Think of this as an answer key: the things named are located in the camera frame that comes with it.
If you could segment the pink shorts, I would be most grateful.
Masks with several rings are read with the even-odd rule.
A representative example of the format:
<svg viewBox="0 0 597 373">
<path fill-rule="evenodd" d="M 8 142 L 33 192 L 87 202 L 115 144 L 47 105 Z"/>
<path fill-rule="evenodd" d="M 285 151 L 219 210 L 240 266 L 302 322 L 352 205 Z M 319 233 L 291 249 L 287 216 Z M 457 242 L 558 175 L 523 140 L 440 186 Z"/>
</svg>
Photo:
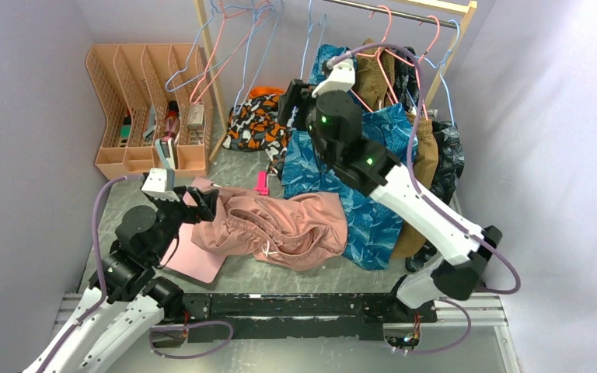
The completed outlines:
<svg viewBox="0 0 597 373">
<path fill-rule="evenodd" d="M 304 193 L 289 199 L 235 187 L 217 189 L 213 221 L 193 228 L 192 242 L 219 255 L 251 255 L 260 262 L 305 271 L 341 256 L 347 219 L 338 194 Z"/>
</svg>

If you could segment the light blue wire hanger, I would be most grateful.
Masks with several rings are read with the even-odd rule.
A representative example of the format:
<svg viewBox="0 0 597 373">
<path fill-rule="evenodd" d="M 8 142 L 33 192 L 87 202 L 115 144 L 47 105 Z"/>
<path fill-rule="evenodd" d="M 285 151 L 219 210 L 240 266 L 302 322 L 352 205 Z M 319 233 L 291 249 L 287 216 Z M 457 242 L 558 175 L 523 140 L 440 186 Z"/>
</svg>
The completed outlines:
<svg viewBox="0 0 597 373">
<path fill-rule="evenodd" d="M 321 14 L 319 18 L 313 15 L 313 0 L 307 1 L 306 7 L 306 28 L 305 28 L 305 42 L 302 49 L 301 64 L 299 78 L 304 81 L 309 80 L 309 74 L 312 66 L 312 58 L 309 57 L 309 52 L 313 47 L 318 48 L 323 41 L 323 35 L 327 26 L 327 15 Z"/>
</svg>

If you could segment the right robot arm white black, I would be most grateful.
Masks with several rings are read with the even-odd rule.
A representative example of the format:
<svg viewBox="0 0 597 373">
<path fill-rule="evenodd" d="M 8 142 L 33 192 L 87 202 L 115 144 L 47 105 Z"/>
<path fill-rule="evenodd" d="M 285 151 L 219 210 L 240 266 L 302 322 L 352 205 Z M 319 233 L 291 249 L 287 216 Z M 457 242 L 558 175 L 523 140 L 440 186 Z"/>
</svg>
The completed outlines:
<svg viewBox="0 0 597 373">
<path fill-rule="evenodd" d="M 294 79 L 279 99 L 279 121 L 290 118 L 309 136 L 320 165 L 398 214 L 438 250 L 437 266 L 398 282 L 388 302 L 396 321 L 408 321 L 437 298 L 466 301 L 482 290 L 482 275 L 502 239 L 497 227 L 481 228 L 456 213 L 411 177 L 411 169 L 385 145 L 366 138 L 361 107 L 345 91 L 318 93 L 314 85 Z"/>
</svg>

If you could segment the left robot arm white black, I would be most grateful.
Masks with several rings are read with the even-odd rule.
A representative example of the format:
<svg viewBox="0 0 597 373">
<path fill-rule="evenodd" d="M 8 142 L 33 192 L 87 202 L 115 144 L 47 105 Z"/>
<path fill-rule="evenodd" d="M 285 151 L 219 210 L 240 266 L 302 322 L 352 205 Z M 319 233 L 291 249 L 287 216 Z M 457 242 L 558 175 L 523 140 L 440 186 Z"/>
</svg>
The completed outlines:
<svg viewBox="0 0 597 373">
<path fill-rule="evenodd" d="M 187 315 L 181 288 L 157 277 L 183 225 L 213 221 L 218 191 L 142 188 L 148 205 L 129 209 L 75 311 L 28 372 L 105 372 L 152 326 Z"/>
</svg>

